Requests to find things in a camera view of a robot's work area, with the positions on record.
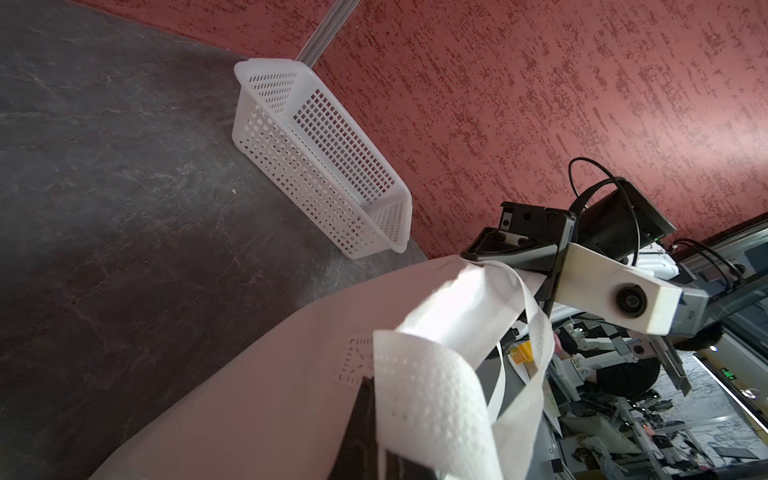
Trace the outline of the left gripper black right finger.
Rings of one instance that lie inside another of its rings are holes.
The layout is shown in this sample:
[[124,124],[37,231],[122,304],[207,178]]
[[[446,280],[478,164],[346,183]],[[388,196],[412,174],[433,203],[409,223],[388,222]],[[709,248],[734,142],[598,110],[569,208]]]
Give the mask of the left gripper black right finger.
[[386,480],[437,480],[434,470],[411,460],[400,457],[390,451],[386,452]]

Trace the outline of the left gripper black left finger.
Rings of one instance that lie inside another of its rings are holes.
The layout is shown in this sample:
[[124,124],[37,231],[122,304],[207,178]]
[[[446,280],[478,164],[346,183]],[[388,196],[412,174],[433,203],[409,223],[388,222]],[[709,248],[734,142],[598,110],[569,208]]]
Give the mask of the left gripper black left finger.
[[364,377],[329,480],[378,478],[374,380]]

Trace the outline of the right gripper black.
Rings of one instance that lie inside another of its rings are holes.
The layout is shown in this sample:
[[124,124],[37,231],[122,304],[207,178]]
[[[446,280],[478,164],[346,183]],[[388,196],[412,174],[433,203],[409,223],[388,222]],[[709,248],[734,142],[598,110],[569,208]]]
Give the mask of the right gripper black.
[[484,228],[461,257],[544,275],[535,298],[550,314],[575,225],[576,215],[568,210],[504,202],[499,225]]

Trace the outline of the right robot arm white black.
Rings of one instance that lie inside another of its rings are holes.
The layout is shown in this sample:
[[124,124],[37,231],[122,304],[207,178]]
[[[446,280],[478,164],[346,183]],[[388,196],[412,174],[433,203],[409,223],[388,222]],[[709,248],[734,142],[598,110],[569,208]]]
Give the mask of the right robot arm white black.
[[461,257],[544,275],[535,298],[547,314],[558,303],[583,307],[578,271],[603,263],[608,272],[596,288],[618,298],[608,310],[637,318],[648,309],[650,295],[634,279],[611,276],[627,268],[628,259],[637,261],[642,248],[674,231],[631,182],[614,177],[587,188],[567,210],[504,202],[498,225],[484,228]]

